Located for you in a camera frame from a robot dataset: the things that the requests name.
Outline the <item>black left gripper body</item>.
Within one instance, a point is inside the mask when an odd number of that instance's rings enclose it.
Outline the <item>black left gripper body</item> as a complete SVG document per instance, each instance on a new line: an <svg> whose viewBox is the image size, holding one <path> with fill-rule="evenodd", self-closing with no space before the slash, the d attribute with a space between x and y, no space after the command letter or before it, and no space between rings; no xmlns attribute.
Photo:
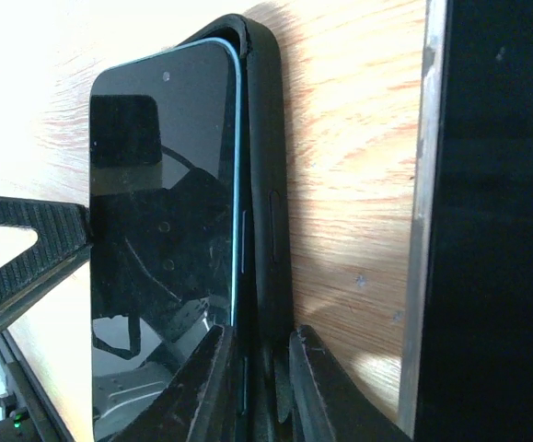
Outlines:
<svg viewBox="0 0 533 442"><path fill-rule="evenodd" d="M0 334L0 441L71 441L12 335Z"/></svg>

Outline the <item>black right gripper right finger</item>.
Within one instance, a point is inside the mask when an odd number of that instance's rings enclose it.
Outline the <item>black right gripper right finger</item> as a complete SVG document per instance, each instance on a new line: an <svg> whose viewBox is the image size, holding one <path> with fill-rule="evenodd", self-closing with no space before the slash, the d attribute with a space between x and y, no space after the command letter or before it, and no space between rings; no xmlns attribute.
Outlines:
<svg viewBox="0 0 533 442"><path fill-rule="evenodd" d="M410 438L369 401L308 326L289 341L295 441L408 441Z"/></svg>

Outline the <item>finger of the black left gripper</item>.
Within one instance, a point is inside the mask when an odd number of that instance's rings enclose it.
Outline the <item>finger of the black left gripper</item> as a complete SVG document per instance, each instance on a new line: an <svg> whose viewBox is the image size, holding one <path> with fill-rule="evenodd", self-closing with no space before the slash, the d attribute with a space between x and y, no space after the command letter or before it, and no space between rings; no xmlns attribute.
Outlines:
<svg viewBox="0 0 533 442"><path fill-rule="evenodd" d="M0 196L0 227L31 229L37 240L0 267L0 333L89 258L88 210L81 204Z"/></svg>

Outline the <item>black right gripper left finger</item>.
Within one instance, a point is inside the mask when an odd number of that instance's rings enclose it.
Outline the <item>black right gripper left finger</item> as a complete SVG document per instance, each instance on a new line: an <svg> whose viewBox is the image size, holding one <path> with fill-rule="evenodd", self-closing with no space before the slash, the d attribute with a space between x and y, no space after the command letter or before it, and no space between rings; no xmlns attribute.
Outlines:
<svg viewBox="0 0 533 442"><path fill-rule="evenodd" d="M215 325L170 374L149 362L102 377L104 441L237 441L236 337Z"/></svg>

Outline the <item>black phone case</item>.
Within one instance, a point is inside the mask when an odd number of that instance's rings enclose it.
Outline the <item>black phone case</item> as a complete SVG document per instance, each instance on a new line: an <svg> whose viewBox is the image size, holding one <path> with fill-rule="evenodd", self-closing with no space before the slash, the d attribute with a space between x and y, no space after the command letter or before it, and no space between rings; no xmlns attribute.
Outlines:
<svg viewBox="0 0 533 442"><path fill-rule="evenodd" d="M245 217L249 299L240 306L238 352L245 362L238 396L237 441L292 435L288 339L295 325L287 203L284 88L273 33L239 14L221 16L188 40L220 37L241 62L242 115L249 144L251 203Z"/></svg>

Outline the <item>green-edged black phone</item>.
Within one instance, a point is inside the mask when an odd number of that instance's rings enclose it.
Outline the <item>green-edged black phone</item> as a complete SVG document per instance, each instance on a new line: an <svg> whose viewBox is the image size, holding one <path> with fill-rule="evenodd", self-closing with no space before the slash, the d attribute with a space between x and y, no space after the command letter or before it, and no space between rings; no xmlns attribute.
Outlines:
<svg viewBox="0 0 533 442"><path fill-rule="evenodd" d="M248 286L249 152L234 46L102 72L89 102L93 437L149 407Z"/></svg>

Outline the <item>white-edged black phone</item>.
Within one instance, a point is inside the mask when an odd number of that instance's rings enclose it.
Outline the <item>white-edged black phone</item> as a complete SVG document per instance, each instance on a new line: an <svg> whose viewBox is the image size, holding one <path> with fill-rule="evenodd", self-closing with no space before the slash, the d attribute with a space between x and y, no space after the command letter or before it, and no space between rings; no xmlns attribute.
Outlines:
<svg viewBox="0 0 533 442"><path fill-rule="evenodd" d="M453 1L414 437L533 441L533 1Z"/></svg>

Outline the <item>clear magsafe phone case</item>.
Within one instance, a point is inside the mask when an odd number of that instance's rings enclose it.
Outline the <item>clear magsafe phone case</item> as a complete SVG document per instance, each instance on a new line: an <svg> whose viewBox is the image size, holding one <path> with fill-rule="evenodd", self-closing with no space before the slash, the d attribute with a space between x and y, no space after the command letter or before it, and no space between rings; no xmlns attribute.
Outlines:
<svg viewBox="0 0 533 442"><path fill-rule="evenodd" d="M421 101L397 419L397 425L410 437L414 436L417 411L447 18L447 1L430 0L426 3Z"/></svg>

